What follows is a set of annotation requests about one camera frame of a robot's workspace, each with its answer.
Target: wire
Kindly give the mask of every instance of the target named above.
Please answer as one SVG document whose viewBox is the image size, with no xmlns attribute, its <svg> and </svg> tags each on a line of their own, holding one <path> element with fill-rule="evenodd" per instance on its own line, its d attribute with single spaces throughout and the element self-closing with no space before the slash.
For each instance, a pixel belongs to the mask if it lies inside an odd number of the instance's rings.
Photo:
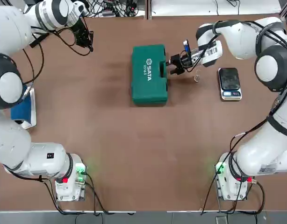
<svg viewBox="0 0 287 224">
<path fill-rule="evenodd" d="M 4 1 L 6 1 L 9 6 L 13 6 L 13 5 L 9 2 L 9 0 L 4 0 Z"/>
<path fill-rule="evenodd" d="M 239 8 L 240 8 L 241 1 L 240 0 L 227 0 L 227 2 L 230 3 L 233 7 L 237 7 L 237 2 L 239 2 L 239 5 L 238 5 L 238 15 L 239 15 Z"/>
<path fill-rule="evenodd" d="M 65 28 L 62 28 L 62 29 L 60 29 L 60 30 L 58 30 L 57 31 L 57 34 L 61 34 L 63 31 L 65 31 L 65 30 L 69 30 L 72 34 L 73 34 L 73 36 L 74 36 L 74 43 L 72 43 L 72 44 L 69 44 L 69 46 L 74 46 L 75 44 L 76 44 L 76 36 L 75 36 L 75 34 L 74 34 L 74 32 L 73 32 L 73 30 L 71 29 L 71 28 L 68 28 L 68 27 L 65 27 Z"/>
<path fill-rule="evenodd" d="M 93 192 L 93 195 L 96 196 L 97 200 L 98 200 L 98 203 L 100 205 L 100 207 L 102 208 L 103 212 L 106 214 L 106 215 L 113 215 L 114 213 L 113 212 L 108 212 L 107 210 L 105 210 L 105 208 L 103 207 L 102 203 L 101 203 L 101 200 L 99 199 L 95 189 L 93 186 L 91 186 L 88 182 L 86 182 L 86 186 L 90 187 L 90 189 L 92 190 Z"/>
<path fill-rule="evenodd" d="M 99 203 L 100 207 L 102 208 L 103 212 L 104 212 L 106 215 L 113 215 L 114 213 L 109 212 L 109 211 L 107 211 L 107 210 L 104 209 L 104 207 L 103 207 L 103 205 L 102 205 L 102 203 L 101 203 L 101 200 L 99 199 L 99 197 L 98 197 L 98 195 L 97 195 L 97 193 L 96 193 L 96 190 L 95 190 L 95 187 L 94 187 L 94 184 L 93 184 L 93 179 L 92 179 L 92 177 L 91 177 L 88 173 L 81 173 L 81 174 L 87 175 L 87 176 L 89 177 L 89 179 L 90 179 L 92 185 L 90 185 L 89 183 L 86 182 L 86 186 L 90 187 L 90 189 L 92 190 L 93 196 L 97 198 L 98 203 Z"/>
<path fill-rule="evenodd" d="M 254 22 L 254 21 L 245 21 L 245 22 L 253 23 L 253 24 L 259 26 L 259 27 L 262 28 L 262 29 L 264 28 L 263 26 L 261 26 L 260 24 Z M 283 38 L 281 38 L 278 34 L 276 34 L 275 32 L 273 32 L 273 31 L 271 31 L 271 30 L 267 30 L 267 32 L 269 32 L 270 34 L 272 34 L 272 35 L 274 35 L 275 37 L 277 37 L 281 42 L 278 41 L 278 40 L 276 40 L 276 42 L 277 42 L 277 43 L 282 43 L 282 46 L 284 46 L 284 47 L 287 49 L 287 42 L 286 42 Z M 265 36 L 267 36 L 268 38 L 271 38 L 271 39 L 275 40 L 273 37 L 271 37 L 271 36 L 269 36 L 269 35 L 265 35 Z M 284 97 L 282 98 L 282 100 L 281 100 L 274 108 L 271 109 L 271 111 L 270 111 L 270 114 L 271 114 L 271 115 L 274 115 L 274 114 L 277 112 L 277 110 L 281 107 L 281 105 L 284 103 L 284 101 L 286 100 L 286 98 L 287 98 L 287 91 L 286 91 Z M 242 135 L 242 137 L 235 143 L 235 145 L 230 149 L 230 151 L 229 151 L 229 153 L 227 154 L 226 158 L 222 161 L 222 164 L 226 161 L 226 159 L 228 158 L 228 156 L 230 156 L 231 152 L 233 151 L 233 149 L 235 148 L 235 146 L 239 143 L 239 141 L 240 141 L 241 139 L 243 139 L 243 138 L 244 138 L 246 135 L 248 135 L 249 133 L 251 133 L 251 132 L 253 132 L 253 131 L 259 129 L 266 121 L 267 121 L 267 119 L 264 119 L 262 122 L 260 122 L 260 123 L 257 124 L 256 126 L 254 126 L 251 130 L 249 130 L 248 132 L 245 132 L 245 133 Z M 232 144 L 232 141 L 234 140 L 234 138 L 235 138 L 235 136 L 232 138 L 232 140 L 231 140 L 231 142 L 230 142 L 230 147 L 231 147 L 231 144 Z M 209 194 L 210 194 L 211 187 L 212 187 L 212 185 L 213 185 L 213 182 L 215 181 L 215 178 L 216 178 L 217 174 L 218 174 L 218 171 L 216 171 L 215 176 L 214 176 L 214 178 L 213 178 L 213 180 L 212 180 L 212 182 L 211 182 L 211 184 L 210 184 L 210 187 L 209 187 L 209 189 L 208 189 L 208 192 L 207 192 L 207 195 L 206 195 L 206 199 L 205 199 L 205 203 L 204 203 L 204 206 L 203 206 L 203 210 L 202 210 L 201 215 L 204 214 L 204 210 L 205 210 L 205 206 L 206 206 L 206 203 L 207 203 L 207 200 L 208 200 L 208 196 L 209 196 Z M 261 185 L 259 182 L 257 182 L 257 184 L 258 184 L 258 186 L 261 188 L 262 194 L 263 194 L 263 200 L 262 200 L 261 207 L 260 207 L 260 209 L 259 209 L 257 212 L 246 212 L 246 211 L 243 211 L 242 213 L 244 213 L 244 214 L 251 214 L 251 215 L 258 214 L 258 213 L 263 209 L 263 207 L 264 207 L 264 204 L 265 204 L 265 192 L 264 192 L 264 189 L 263 189 L 262 185 Z"/>
<path fill-rule="evenodd" d="M 239 8 L 240 8 L 241 1 L 240 0 L 226 0 L 226 1 L 228 3 L 230 3 L 233 7 L 237 7 L 237 5 L 238 5 L 238 15 L 239 15 Z M 215 0 L 215 2 L 216 2 L 216 13 L 217 13 L 217 15 L 219 15 L 218 14 L 218 3 L 217 3 L 217 0 Z"/>
<path fill-rule="evenodd" d="M 49 195 L 50 195 L 50 197 L 51 197 L 51 199 L 52 199 L 52 202 L 53 202 L 54 207 L 56 208 L 57 211 L 59 211 L 60 214 L 62 214 L 62 215 L 82 215 L 82 214 L 85 214 L 85 212 L 83 212 L 83 211 L 81 211 L 81 212 L 70 212 L 70 211 L 64 211 L 64 210 L 62 210 L 62 209 L 58 206 L 58 204 L 57 204 L 57 202 L 56 202 L 56 199 L 55 199 L 55 197 L 54 197 L 54 193 L 53 193 L 53 188 L 52 188 L 52 183 L 51 183 L 51 181 L 49 181 L 49 183 L 50 183 L 50 186 L 51 186 L 51 190 L 49 189 L 47 183 L 43 182 L 43 184 L 46 186 L 46 188 L 47 188 L 47 190 L 48 190 L 48 192 L 49 192 Z"/>
<path fill-rule="evenodd" d="M 34 76 L 34 74 L 33 74 L 33 78 L 32 78 L 31 80 L 27 81 L 27 82 L 24 82 L 24 83 L 23 83 L 24 85 L 26 85 L 26 84 L 28 84 L 28 83 L 34 82 L 34 81 L 39 77 L 39 75 L 41 74 L 41 72 L 42 72 L 42 70 L 43 70 L 43 67 L 44 67 L 44 51 L 43 51 L 42 45 L 41 45 L 41 43 L 39 42 L 39 40 L 37 39 L 37 37 L 36 37 L 34 34 L 32 34 L 32 35 L 33 35 L 34 39 L 36 40 L 37 44 L 38 44 L 39 47 L 40 47 L 41 54 L 42 54 L 42 65 L 41 65 L 41 68 L 40 68 L 39 72 L 37 73 L 37 75 Z"/>
<path fill-rule="evenodd" d="M 32 78 L 35 78 L 35 70 L 34 70 L 33 65 L 32 65 L 32 63 L 31 63 L 30 57 L 28 56 L 28 54 L 26 53 L 26 51 L 25 51 L 24 49 L 23 49 L 23 52 L 24 52 L 24 54 L 26 55 L 27 60 L 29 61 L 29 64 L 30 64 L 30 66 L 31 66 Z"/>
<path fill-rule="evenodd" d="M 214 37 L 212 37 L 212 39 L 208 42 L 207 47 L 201 52 L 199 58 L 194 62 L 194 64 L 192 66 L 185 66 L 181 60 L 181 55 L 183 52 L 185 52 L 185 50 L 183 50 L 180 53 L 180 64 L 182 65 L 183 68 L 185 68 L 187 70 L 187 72 L 192 72 L 192 70 L 197 66 L 197 64 L 200 62 L 201 58 L 205 55 L 205 52 L 207 51 L 207 49 L 210 47 L 211 43 L 217 38 L 218 36 L 215 35 Z"/>
<path fill-rule="evenodd" d="M 217 0 L 215 0 L 215 2 L 216 2 L 216 13 L 217 13 L 217 15 L 219 15 L 218 14 L 218 3 L 217 3 Z"/>
<path fill-rule="evenodd" d="M 208 200 L 208 197 L 209 197 L 209 194 L 210 194 L 210 190 L 211 190 L 211 187 L 218 175 L 218 171 L 221 169 L 223 163 L 227 160 L 227 158 L 229 157 L 229 155 L 232 153 L 232 151 L 234 150 L 234 148 L 237 146 L 237 144 L 246 136 L 248 135 L 249 133 L 253 132 L 253 131 L 256 131 L 257 129 L 259 129 L 264 123 L 266 122 L 266 119 L 261 121 L 260 123 L 258 123 L 256 126 L 254 126 L 253 128 L 251 128 L 249 131 L 247 132 L 244 132 L 244 133 L 241 133 L 241 137 L 237 140 L 237 142 L 232 146 L 232 148 L 230 148 L 230 151 L 228 152 L 227 156 L 224 158 L 224 160 L 222 161 L 222 164 L 220 165 L 220 167 L 217 169 L 217 171 L 215 172 L 215 175 L 211 181 L 211 184 L 209 186 L 209 189 L 208 189 L 208 192 L 207 192 L 207 195 L 206 195 L 206 199 L 205 199 L 205 202 L 204 202 L 204 206 L 203 206 L 203 209 L 202 209 L 202 212 L 201 212 L 201 215 L 203 215 L 205 212 L 205 207 L 206 207 L 206 204 L 207 204 L 207 200 Z M 236 138 L 236 137 L 239 137 L 240 135 L 236 135 L 232 138 L 231 142 Z"/>
<path fill-rule="evenodd" d="M 258 215 L 263 211 L 264 205 L 265 205 L 265 191 L 264 191 L 263 186 L 258 181 L 257 181 L 257 185 L 261 188 L 261 191 L 262 191 L 262 203 L 261 203 L 259 210 L 258 211 L 239 211 L 240 213 L 244 213 L 247 215 Z"/>
</svg>

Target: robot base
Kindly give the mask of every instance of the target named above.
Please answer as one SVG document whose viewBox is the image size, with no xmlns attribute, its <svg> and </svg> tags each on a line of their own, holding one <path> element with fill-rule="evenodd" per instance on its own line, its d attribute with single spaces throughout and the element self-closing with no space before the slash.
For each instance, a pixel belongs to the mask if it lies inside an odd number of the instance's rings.
<svg viewBox="0 0 287 224">
<path fill-rule="evenodd" d="M 215 166 L 215 171 L 221 166 L 222 161 L 227 156 L 228 153 L 222 154 L 219 159 L 219 162 Z M 218 199 L 223 200 L 231 200 L 235 201 L 237 199 L 237 195 L 239 194 L 238 200 L 245 199 L 246 191 L 247 191 L 247 181 L 242 182 L 241 189 L 240 181 L 236 180 L 229 169 L 229 158 L 222 164 L 220 169 L 221 173 L 216 177 L 216 187 L 217 187 L 217 197 Z"/>
<path fill-rule="evenodd" d="M 86 172 L 86 166 L 78 155 L 70 155 L 73 159 L 70 177 L 64 179 L 62 183 L 55 181 L 57 200 L 61 202 L 84 201 L 86 175 L 82 175 L 81 172 Z"/>
</svg>

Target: sata logo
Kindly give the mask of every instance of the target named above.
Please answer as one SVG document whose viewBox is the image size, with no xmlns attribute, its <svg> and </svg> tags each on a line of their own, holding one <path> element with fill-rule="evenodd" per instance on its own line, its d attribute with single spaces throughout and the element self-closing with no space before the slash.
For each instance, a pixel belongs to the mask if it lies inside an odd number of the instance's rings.
<svg viewBox="0 0 287 224">
<path fill-rule="evenodd" d="M 148 58 L 146 63 L 147 63 L 147 65 L 151 65 L 152 64 L 152 59 Z"/>
</svg>

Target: white wall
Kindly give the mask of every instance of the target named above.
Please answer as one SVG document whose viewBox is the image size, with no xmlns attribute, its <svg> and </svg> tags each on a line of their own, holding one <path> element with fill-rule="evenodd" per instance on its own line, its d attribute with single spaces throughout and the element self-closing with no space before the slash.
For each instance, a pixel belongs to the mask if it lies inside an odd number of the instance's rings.
<svg viewBox="0 0 287 224">
<path fill-rule="evenodd" d="M 237 14 L 238 8 L 217 0 L 219 15 Z M 281 10 L 279 0 L 241 0 L 240 14 L 272 14 Z M 216 15 L 215 0 L 152 0 L 152 16 Z"/>
</svg>

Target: floor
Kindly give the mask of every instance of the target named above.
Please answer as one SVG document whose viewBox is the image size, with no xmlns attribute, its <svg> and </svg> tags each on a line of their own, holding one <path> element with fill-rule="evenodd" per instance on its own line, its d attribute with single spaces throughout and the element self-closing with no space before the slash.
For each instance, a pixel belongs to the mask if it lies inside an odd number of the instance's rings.
<svg viewBox="0 0 287 224">
<path fill-rule="evenodd" d="M 216 224 L 216 212 L 206 213 L 167 213 L 167 212 L 137 212 L 128 214 L 103 215 L 95 217 L 93 214 L 80 215 L 76 224 Z M 0 214 L 0 224 L 75 224 L 76 216 L 63 216 L 56 212 L 6 213 Z M 228 216 L 229 224 L 255 224 L 254 216 L 233 214 Z M 258 215 L 258 224 L 287 224 L 287 212 L 262 212 Z"/>
</svg>

